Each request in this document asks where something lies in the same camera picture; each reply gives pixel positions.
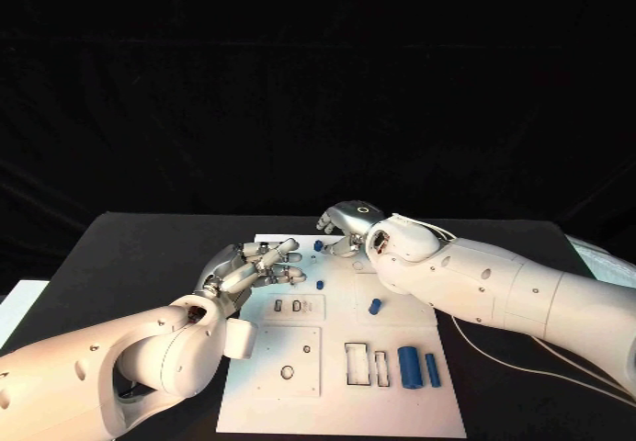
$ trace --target black tabletop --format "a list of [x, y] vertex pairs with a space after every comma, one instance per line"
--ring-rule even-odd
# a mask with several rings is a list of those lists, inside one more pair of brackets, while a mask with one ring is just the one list
[[[503, 246], [544, 265], [592, 276], [560, 228], [550, 222], [430, 222], [458, 236]], [[316, 218], [308, 217], [103, 215], [91, 224], [2, 354], [54, 335], [171, 304], [190, 294], [205, 263], [228, 243], [250, 242], [257, 233], [316, 234], [315, 224]], [[438, 319], [471, 439], [634, 438], [634, 408], [562, 379], [495, 363], [469, 346], [440, 311]], [[462, 326], [482, 350], [504, 361], [599, 386], [527, 335], [472, 323]], [[266, 441], [296, 437], [217, 433], [228, 366], [226, 358], [204, 392], [152, 417], [120, 439]]]

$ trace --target round hole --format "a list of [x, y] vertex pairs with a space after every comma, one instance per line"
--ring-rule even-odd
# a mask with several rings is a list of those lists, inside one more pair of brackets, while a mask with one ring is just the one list
[[295, 376], [295, 368], [292, 366], [285, 366], [282, 369], [282, 377], [285, 379], [292, 379]]

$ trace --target oval hole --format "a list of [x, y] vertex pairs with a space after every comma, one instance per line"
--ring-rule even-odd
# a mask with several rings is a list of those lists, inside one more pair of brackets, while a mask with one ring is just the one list
[[76, 375], [81, 381], [84, 381], [87, 378], [89, 367], [90, 367], [90, 364], [89, 364], [87, 360], [77, 360], [76, 361]]
[[285, 379], [292, 379], [295, 376], [295, 368], [292, 366], [285, 366], [282, 369], [282, 377]]
[[8, 409], [11, 404], [9, 393], [6, 390], [0, 390], [0, 407]]

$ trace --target blue cylinder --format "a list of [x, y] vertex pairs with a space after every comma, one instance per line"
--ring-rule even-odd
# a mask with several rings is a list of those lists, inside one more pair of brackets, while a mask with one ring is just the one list
[[438, 365], [435, 364], [435, 355], [428, 354], [425, 357], [428, 357], [428, 369], [429, 369], [429, 376], [432, 377], [432, 386], [435, 388], [439, 388], [442, 386], [442, 383], [440, 383], [440, 374], [438, 373]]
[[422, 379], [420, 358], [417, 349], [413, 346], [403, 346], [399, 349], [402, 386], [406, 389], [420, 389], [425, 387]]
[[376, 315], [381, 310], [381, 306], [383, 306], [383, 301], [380, 299], [374, 299], [374, 301], [371, 302], [371, 306], [368, 307], [368, 313], [371, 315]]

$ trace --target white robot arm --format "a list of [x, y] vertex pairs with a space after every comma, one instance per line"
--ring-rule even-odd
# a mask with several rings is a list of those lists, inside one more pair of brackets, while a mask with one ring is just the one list
[[[256, 325], [227, 319], [252, 286], [301, 283], [299, 243], [228, 246], [171, 306], [42, 340], [0, 358], [0, 440], [112, 440], [197, 395], [221, 356], [250, 358]], [[123, 393], [115, 378], [138, 387]]]
[[386, 219], [363, 201], [328, 209], [318, 228], [334, 227], [348, 236], [324, 252], [351, 256], [364, 246], [390, 290], [569, 349], [636, 395], [636, 289], [565, 273], [449, 232], [439, 238], [432, 225], [399, 214]]

